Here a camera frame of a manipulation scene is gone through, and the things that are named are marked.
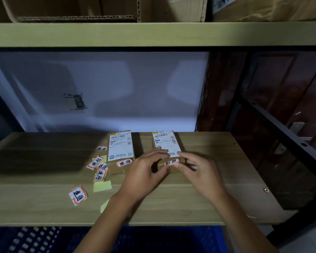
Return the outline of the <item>person's left hand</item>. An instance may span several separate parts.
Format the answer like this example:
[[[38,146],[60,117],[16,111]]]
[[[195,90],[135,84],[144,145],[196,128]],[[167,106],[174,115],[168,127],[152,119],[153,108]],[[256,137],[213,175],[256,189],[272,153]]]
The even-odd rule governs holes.
[[[152,166],[159,160],[168,157],[168,150],[158,147],[135,159],[115,195],[117,200],[124,206],[132,207],[153,191],[159,183],[149,181],[149,175],[153,172]]]

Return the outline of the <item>dark red wooden door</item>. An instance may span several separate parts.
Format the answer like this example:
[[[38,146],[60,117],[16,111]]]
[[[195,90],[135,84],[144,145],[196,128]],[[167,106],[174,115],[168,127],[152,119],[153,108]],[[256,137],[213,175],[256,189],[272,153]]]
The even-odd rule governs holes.
[[[210,52],[196,131],[220,132],[238,86],[240,93],[279,122],[304,122],[300,137],[316,150],[316,52]],[[316,176],[276,140],[256,114],[240,107],[231,134],[283,209],[316,195]]]

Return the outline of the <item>person's right hand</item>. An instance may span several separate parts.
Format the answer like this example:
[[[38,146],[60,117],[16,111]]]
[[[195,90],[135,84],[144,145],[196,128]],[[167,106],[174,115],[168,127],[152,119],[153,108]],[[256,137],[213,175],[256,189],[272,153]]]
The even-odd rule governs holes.
[[[178,152],[178,155],[185,158],[186,164],[192,165],[197,169],[197,177],[188,180],[214,206],[218,206],[229,198],[229,194],[223,185],[221,175],[213,160],[190,152]]]

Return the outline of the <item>black metal rack frame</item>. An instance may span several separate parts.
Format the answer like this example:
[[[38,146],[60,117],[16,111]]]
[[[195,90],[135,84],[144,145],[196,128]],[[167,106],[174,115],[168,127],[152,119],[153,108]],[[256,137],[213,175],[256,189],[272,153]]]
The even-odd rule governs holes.
[[[242,85],[238,86],[234,92],[229,108],[229,115],[227,116],[223,131],[231,131],[236,117],[234,111],[237,111],[240,107],[252,110],[261,123],[275,134],[276,140],[278,140],[297,161],[301,162],[316,176],[316,150],[298,135],[291,132],[286,125],[279,122],[261,106],[241,94],[241,86]],[[301,235],[314,227],[316,227],[316,195],[305,206],[299,208],[298,212],[289,218],[289,220],[277,226],[275,231],[270,234],[270,238],[275,238],[276,233],[281,235],[294,235],[298,233]]]

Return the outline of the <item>brown parcel with white label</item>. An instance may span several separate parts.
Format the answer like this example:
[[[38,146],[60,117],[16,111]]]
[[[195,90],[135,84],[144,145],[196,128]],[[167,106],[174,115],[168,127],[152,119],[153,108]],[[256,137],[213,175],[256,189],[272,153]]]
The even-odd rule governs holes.
[[[131,131],[108,134],[107,174],[125,174],[135,160]]]
[[[160,131],[152,133],[152,146],[154,148],[161,147],[161,149],[167,149],[169,157],[161,159],[157,162],[157,169],[160,170],[164,165],[163,163],[171,159],[179,158],[180,163],[185,163],[185,158],[179,156],[177,152],[181,151],[178,140],[174,131]],[[171,174],[178,174],[180,171],[173,165],[170,167]]]

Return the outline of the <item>person's left forearm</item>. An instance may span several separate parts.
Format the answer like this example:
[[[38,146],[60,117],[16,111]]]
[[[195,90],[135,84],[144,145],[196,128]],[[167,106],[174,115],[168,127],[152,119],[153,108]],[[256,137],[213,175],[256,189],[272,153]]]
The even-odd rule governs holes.
[[[111,253],[127,216],[139,200],[138,195],[129,192],[113,195],[73,253]]]

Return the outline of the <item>person's right forearm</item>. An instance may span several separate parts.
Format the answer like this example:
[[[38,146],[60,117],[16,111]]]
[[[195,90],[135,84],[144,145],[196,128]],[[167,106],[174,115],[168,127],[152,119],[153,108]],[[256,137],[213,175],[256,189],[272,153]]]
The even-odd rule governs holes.
[[[208,198],[231,233],[240,253],[279,253],[228,192]]]

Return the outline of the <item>blue plastic crate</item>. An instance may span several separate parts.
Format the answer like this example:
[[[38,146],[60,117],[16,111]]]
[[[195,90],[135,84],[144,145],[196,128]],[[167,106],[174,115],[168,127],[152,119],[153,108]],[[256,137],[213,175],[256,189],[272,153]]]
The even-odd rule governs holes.
[[[0,227],[0,253],[73,253],[90,227]],[[111,253],[228,253],[220,226],[123,226]]]

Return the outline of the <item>open cardboard box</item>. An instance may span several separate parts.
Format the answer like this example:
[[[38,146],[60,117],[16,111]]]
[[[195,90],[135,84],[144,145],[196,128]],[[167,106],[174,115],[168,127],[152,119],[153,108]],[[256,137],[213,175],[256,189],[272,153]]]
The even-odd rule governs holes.
[[[1,0],[14,23],[140,22],[139,0]]]

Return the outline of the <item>silver door lock plate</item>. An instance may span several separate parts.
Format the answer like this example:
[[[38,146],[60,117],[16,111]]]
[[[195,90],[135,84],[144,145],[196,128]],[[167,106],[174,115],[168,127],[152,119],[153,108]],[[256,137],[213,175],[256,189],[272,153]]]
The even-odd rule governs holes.
[[[304,122],[294,122],[292,123],[291,127],[289,128],[291,132],[293,132],[295,135],[298,135],[298,133],[302,130],[304,127]],[[300,137],[304,141],[310,141],[312,140],[312,137]]]

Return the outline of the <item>beige shelf board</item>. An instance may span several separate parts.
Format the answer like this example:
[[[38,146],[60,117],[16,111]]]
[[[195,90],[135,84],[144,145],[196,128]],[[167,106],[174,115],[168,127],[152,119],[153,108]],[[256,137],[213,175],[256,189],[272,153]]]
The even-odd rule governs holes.
[[[0,23],[0,47],[316,46],[316,21]]]

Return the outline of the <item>plain cardboard box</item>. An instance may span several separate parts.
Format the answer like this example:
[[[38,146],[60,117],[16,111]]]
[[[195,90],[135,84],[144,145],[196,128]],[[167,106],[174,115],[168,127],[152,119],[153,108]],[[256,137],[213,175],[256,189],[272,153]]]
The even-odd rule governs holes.
[[[139,22],[204,22],[208,0],[137,0]]]

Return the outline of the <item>cardboard box with white label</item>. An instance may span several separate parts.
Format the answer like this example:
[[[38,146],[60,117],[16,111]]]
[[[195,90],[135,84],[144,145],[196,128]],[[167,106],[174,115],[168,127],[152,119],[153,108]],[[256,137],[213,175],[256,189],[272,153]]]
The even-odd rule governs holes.
[[[213,0],[212,21],[316,21],[316,0]]]

